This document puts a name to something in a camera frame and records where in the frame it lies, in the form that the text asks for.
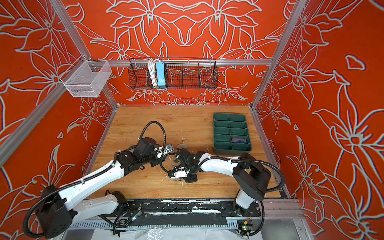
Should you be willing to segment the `green plastic divider tray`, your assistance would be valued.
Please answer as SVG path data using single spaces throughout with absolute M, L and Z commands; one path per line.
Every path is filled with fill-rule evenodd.
M 248 143 L 232 143 L 232 138 L 246 138 Z M 246 116 L 243 114 L 213 114 L 213 149 L 216 155 L 240 156 L 252 151 Z

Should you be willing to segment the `purple sock with yellow cuff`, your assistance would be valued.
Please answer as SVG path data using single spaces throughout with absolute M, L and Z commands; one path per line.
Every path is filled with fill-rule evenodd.
M 247 144 L 248 141 L 247 141 L 246 138 L 237 138 L 237 137 L 233 137 L 233 138 L 232 138 L 232 143 Z

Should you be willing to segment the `beige argyle sock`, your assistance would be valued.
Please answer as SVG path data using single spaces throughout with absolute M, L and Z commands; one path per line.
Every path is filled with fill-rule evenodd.
M 187 149 L 188 149 L 188 146 L 187 146 L 186 144 L 178 144 L 178 145 L 176 146 L 176 149 L 177 149 L 178 151 L 183 150 L 183 149 L 187 150 Z

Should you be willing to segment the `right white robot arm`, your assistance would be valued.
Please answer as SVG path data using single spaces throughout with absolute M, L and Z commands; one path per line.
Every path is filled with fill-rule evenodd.
M 169 178 L 197 181 L 199 172 L 213 172 L 233 177 L 240 186 L 234 206 L 248 210 L 252 203 L 262 202 L 266 193 L 281 190 L 286 179 L 281 170 L 248 153 L 239 157 L 222 157 L 203 151 L 196 154 L 182 149 L 177 153 L 166 153 L 160 158 L 162 170 Z

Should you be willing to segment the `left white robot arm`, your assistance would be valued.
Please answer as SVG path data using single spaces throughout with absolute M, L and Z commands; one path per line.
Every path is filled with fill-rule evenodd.
M 174 150 L 167 144 L 166 135 L 163 135 L 163 145 L 159 145 L 154 139 L 144 137 L 145 132 L 142 130 L 136 145 L 116 152 L 113 160 L 96 171 L 59 188 L 55 185 L 44 188 L 24 218 L 24 234 L 30 238 L 52 239 L 67 230 L 74 221 L 114 212 L 121 202 L 116 194 L 109 194 L 111 200 L 101 200 L 96 204 L 85 199 L 145 164 L 152 167 L 162 164 L 162 160 Z

